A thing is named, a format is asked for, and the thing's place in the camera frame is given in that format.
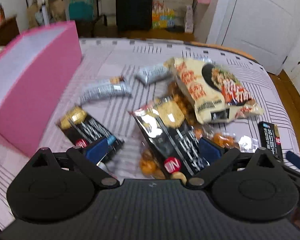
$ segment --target black box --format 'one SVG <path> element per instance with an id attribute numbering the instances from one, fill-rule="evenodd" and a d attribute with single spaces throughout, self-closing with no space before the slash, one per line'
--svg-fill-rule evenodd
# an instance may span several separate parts
<path id="1" fill-rule="evenodd" d="M 281 141 L 277 125 L 269 122 L 259 122 L 261 146 L 269 149 L 273 155 L 283 161 Z"/>

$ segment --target colorful boxes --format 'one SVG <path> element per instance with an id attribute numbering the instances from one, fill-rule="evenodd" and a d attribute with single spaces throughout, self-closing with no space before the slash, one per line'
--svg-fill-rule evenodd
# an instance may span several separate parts
<path id="1" fill-rule="evenodd" d="M 159 2 L 155 2 L 152 8 L 152 28 L 164 29 L 174 26 L 174 10 L 164 7 Z"/>

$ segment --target bed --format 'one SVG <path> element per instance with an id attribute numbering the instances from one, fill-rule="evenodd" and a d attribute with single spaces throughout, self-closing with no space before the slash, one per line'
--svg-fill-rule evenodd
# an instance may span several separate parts
<path id="1" fill-rule="evenodd" d="M 238 119 L 229 124 L 214 124 L 214 128 L 235 133 L 238 138 L 248 135 L 260 140 L 259 121 L 277 124 L 284 162 L 297 170 L 285 159 L 285 152 L 288 150 L 300 155 L 295 132 L 273 82 L 265 69 L 255 60 L 229 50 L 201 47 L 178 41 L 96 38 L 81 39 L 80 46 L 83 54 L 82 63 L 60 98 L 46 127 L 40 147 L 50 147 L 53 152 L 62 152 L 73 146 L 56 127 L 56 121 L 78 102 L 85 84 L 122 74 L 133 90 L 131 98 L 112 97 L 87 104 L 83 108 L 118 138 L 125 141 L 123 148 L 107 163 L 108 170 L 120 181 L 124 178 L 144 179 L 138 167 L 140 152 L 144 147 L 142 135 L 128 111 L 138 109 L 153 98 L 164 95 L 168 81 L 144 87 L 134 78 L 135 73 L 141 66 L 164 62 L 170 57 L 209 57 L 219 64 L 228 65 L 264 109 L 264 114 L 261 116 Z M 7 187 L 28 158 L 2 146 L 0 146 L 0 153 L 0 227 L 4 228 L 13 221 L 5 198 Z"/>

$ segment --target wooden floor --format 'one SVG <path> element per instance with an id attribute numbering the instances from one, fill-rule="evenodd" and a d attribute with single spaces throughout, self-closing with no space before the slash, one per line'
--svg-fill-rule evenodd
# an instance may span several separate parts
<path id="1" fill-rule="evenodd" d="M 96 37 L 108 38 L 129 38 L 129 39 L 165 39 L 165 40 L 181 40 L 195 41 L 193 34 L 173 33 L 166 30 L 150 30 L 150 31 L 129 31 L 119 33 L 115 26 L 98 26 L 95 28 Z M 299 148 L 300 148 L 300 95 L 293 86 L 287 74 L 282 71 L 278 76 L 269 74 L 275 87 L 277 88 L 280 99 L 285 107 L 292 126 L 295 130 Z"/>

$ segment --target snack package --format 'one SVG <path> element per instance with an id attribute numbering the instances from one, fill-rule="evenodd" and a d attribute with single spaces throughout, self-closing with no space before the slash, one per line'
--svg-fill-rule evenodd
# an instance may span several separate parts
<path id="1" fill-rule="evenodd" d="M 269 149 L 274 156 L 282 161 L 282 148 L 278 126 L 269 122 L 259 122 L 258 128 L 261 146 Z"/>
<path id="2" fill-rule="evenodd" d="M 140 68 L 136 77 L 144 84 L 150 85 L 154 82 L 163 80 L 170 75 L 170 70 L 164 64 L 157 64 L 151 67 Z"/>
<path id="3" fill-rule="evenodd" d="M 130 96 L 131 94 L 132 89 L 124 80 L 124 77 L 114 77 L 89 84 L 85 87 L 83 94 L 80 96 L 80 105 L 105 97 Z"/>
<path id="4" fill-rule="evenodd" d="M 76 146 L 86 147 L 100 137 L 106 137 L 109 149 L 103 161 L 110 159 L 124 143 L 79 106 L 67 112 L 57 125 Z"/>
<path id="5" fill-rule="evenodd" d="M 166 64 L 177 76 L 177 84 L 192 104 L 199 123 L 230 122 L 263 114 L 250 92 L 225 66 L 190 58 L 174 58 Z"/>
<path id="6" fill-rule="evenodd" d="M 159 98 L 131 114 L 167 178 L 179 172 L 188 179 L 208 165 L 200 157 L 192 127 L 172 97 Z"/>

